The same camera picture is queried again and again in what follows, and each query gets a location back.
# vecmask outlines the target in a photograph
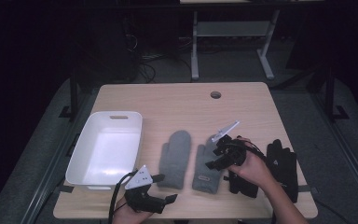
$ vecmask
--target human hand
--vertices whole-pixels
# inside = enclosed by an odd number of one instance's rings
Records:
[[[238,138],[245,142],[247,147],[252,147],[250,140],[247,138]],[[243,179],[257,185],[261,189],[273,180],[267,165],[254,153],[246,151],[246,160],[241,166],[231,165],[228,167],[229,171],[234,172]]]
[[[118,200],[116,205],[116,212],[113,214],[112,224],[139,224],[149,217],[153,213],[149,212],[135,212],[127,205],[127,201],[124,197]]]

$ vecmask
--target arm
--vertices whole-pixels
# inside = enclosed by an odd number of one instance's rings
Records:
[[[231,165],[228,170],[257,185],[266,193],[278,223],[308,223],[269,172],[267,165],[252,152],[246,151],[246,160],[241,166]]]
[[[132,208],[127,205],[126,199],[123,197],[117,202],[112,224],[140,224],[152,215],[153,213],[149,212],[138,213],[133,211]]]

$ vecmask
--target wooden table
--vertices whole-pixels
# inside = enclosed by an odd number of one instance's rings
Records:
[[[221,93],[219,99],[211,92]],[[197,146],[228,124],[240,124],[229,134],[250,138],[264,153],[267,144],[281,139],[292,148],[277,108],[264,83],[188,83],[130,84],[103,86],[92,112],[137,111],[144,118],[143,142],[138,167],[146,165],[151,175],[158,174],[161,146],[172,133],[186,130],[191,135],[191,153],[182,190],[160,189],[156,184],[151,196],[164,198],[179,194],[162,214],[151,218],[268,218],[271,206],[262,190],[252,199],[228,191],[228,182],[221,181],[217,194],[191,188]],[[307,185],[297,164],[298,184]],[[54,209],[57,218],[107,218],[112,192],[89,192],[74,188],[61,192]],[[317,208],[309,191],[298,194],[297,208],[307,218],[317,216]]]

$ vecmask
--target floor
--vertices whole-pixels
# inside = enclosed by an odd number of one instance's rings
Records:
[[[290,40],[275,40],[271,44],[268,59],[276,74],[273,80],[265,78],[255,52],[263,39],[243,39],[237,48],[230,43],[228,40],[218,48],[200,51],[197,82],[259,81],[273,87],[301,72],[285,68],[293,46]],[[153,53],[144,55],[145,59],[155,56]],[[141,72],[132,83],[190,82],[189,62],[188,49],[176,58],[157,58],[141,66]],[[350,90],[337,80],[335,105],[342,105],[350,118],[331,123],[321,106],[324,91],[308,93],[308,81],[305,77],[271,94],[319,210],[310,223],[358,223],[358,178],[345,151],[345,147],[349,147],[358,161],[358,106]],[[52,213],[70,160],[67,152],[73,149],[73,139],[81,132],[97,93],[98,88],[78,93],[79,113],[70,122],[60,118],[62,109],[70,104],[69,81],[62,83],[0,195],[0,223],[107,222],[105,219],[57,219]],[[244,222],[270,223],[270,220]]]

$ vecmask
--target black glove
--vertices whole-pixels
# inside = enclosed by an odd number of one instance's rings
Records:
[[[267,167],[293,203],[297,202],[298,196],[296,162],[296,153],[291,152],[288,147],[282,148],[281,140],[276,139],[268,144]]]
[[[258,186],[251,182],[239,177],[232,171],[228,171],[228,177],[224,177],[225,180],[229,181],[229,191],[233,194],[241,192],[251,198],[257,197]]]

